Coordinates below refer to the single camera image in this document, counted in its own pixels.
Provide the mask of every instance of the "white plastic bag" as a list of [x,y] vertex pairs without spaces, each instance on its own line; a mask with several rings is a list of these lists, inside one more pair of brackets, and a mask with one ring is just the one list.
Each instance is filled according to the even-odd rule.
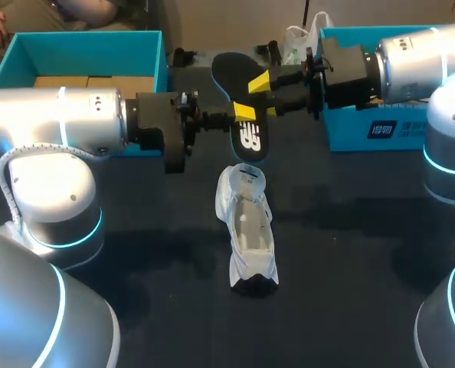
[[311,29],[308,31],[293,25],[286,30],[286,38],[283,45],[282,63],[300,64],[306,60],[306,49],[312,48],[316,54],[318,48],[319,31],[321,28],[331,28],[333,22],[328,14],[320,11],[314,16]]

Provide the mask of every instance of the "blue led light ring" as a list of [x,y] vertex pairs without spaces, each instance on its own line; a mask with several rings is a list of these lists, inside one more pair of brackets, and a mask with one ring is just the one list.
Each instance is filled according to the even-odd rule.
[[98,223],[97,225],[95,226],[95,228],[90,232],[90,234],[88,234],[87,236],[85,236],[84,238],[78,240],[78,241],[74,241],[72,243],[69,243],[69,244],[64,244],[64,245],[52,245],[52,244],[48,244],[46,242],[42,242],[40,240],[38,240],[37,238],[35,238],[33,236],[33,234],[30,232],[30,229],[28,229],[28,233],[31,235],[31,237],[39,244],[45,246],[45,247],[49,247],[49,248],[56,248],[56,249],[61,249],[61,248],[70,248],[70,247],[74,247],[75,245],[79,245],[81,243],[84,243],[86,240],[88,240],[89,238],[91,238],[97,231],[98,229],[100,228],[100,225],[101,225],[101,222],[102,222],[102,217],[103,217],[103,212],[102,212],[102,209],[100,209],[100,218],[98,219]]
[[51,267],[54,269],[54,272],[57,275],[57,280],[59,282],[59,308],[57,309],[57,317],[54,323],[54,327],[52,327],[51,335],[49,336],[49,340],[45,344],[44,349],[41,352],[41,355],[37,358],[32,368],[41,368],[42,364],[44,364],[45,360],[49,356],[49,353],[54,346],[57,335],[62,326],[62,320],[64,319],[64,309],[66,308],[66,289],[64,287],[64,280],[62,278],[61,272],[51,264]]
[[450,311],[450,316],[452,317],[452,321],[455,326],[455,310],[452,305],[452,280],[454,279],[455,275],[455,268],[450,274],[449,277],[449,282],[447,283],[447,303],[449,304],[449,311]]
[[440,171],[443,171],[444,173],[447,173],[447,174],[453,174],[455,175],[455,170],[451,170],[451,169],[447,169],[443,166],[440,166],[438,163],[435,163],[428,155],[427,155],[427,151],[425,151],[425,146],[424,146],[424,156],[425,156],[425,159],[428,161],[428,163],[430,163],[435,169],[439,169]]

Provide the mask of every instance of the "white shoe upper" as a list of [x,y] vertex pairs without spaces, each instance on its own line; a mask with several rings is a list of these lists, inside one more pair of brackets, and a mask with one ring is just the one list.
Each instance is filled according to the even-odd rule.
[[244,163],[228,166],[219,178],[216,215],[231,235],[231,286],[256,274],[279,283],[265,185],[262,171]]

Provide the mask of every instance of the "cardboard box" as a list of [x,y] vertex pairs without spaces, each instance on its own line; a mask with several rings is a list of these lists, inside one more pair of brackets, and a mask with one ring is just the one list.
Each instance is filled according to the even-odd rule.
[[[430,26],[324,28],[321,37],[336,37],[340,46],[360,44],[374,52],[382,38],[394,37]],[[427,126],[427,104],[374,101],[376,108],[357,111],[355,106],[324,108],[331,151],[422,150]]]
[[117,88],[123,98],[136,98],[137,93],[154,91],[154,77],[37,76],[34,87]]
[[[116,87],[166,92],[168,64],[160,31],[19,33],[0,65],[0,88]],[[125,156],[156,156],[131,145]]]

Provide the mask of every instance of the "teal box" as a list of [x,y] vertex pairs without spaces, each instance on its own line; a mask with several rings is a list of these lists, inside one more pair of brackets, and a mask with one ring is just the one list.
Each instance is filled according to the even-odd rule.
[[[360,44],[373,53],[382,38],[429,28],[426,25],[324,28],[321,38],[336,37],[343,48]],[[378,105],[357,111],[355,106],[323,110],[331,151],[421,150],[427,104]]]
[[[168,90],[160,31],[20,33],[0,66],[0,88],[33,87],[38,75],[154,77],[154,92]],[[137,145],[126,156],[157,156]]]

